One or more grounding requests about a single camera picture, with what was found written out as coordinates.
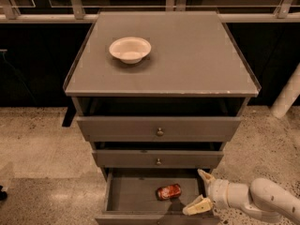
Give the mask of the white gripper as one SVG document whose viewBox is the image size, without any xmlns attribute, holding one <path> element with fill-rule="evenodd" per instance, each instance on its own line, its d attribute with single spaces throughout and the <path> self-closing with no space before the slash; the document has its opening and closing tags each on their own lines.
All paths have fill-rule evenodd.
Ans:
<svg viewBox="0 0 300 225">
<path fill-rule="evenodd" d="M 219 209 L 244 209 L 251 203 L 249 187 L 246 184 L 232 183 L 228 180 L 215 178 L 214 175 L 202 169 L 197 170 L 204 182 L 206 195 L 198 196 L 193 202 L 183 208 L 183 214 L 192 216 L 210 211 L 213 205 Z"/>
</svg>

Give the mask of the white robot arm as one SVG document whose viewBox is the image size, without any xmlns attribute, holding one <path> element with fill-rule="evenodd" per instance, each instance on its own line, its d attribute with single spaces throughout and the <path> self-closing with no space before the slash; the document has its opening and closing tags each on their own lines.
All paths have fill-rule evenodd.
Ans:
<svg viewBox="0 0 300 225">
<path fill-rule="evenodd" d="M 299 96 L 295 70 L 269 109 L 246 110 L 246 118 L 225 147 L 220 167 L 198 171 L 203 195 L 184 208 L 186 215 L 237 209 L 266 223 L 286 218 L 300 225 Z"/>
</svg>

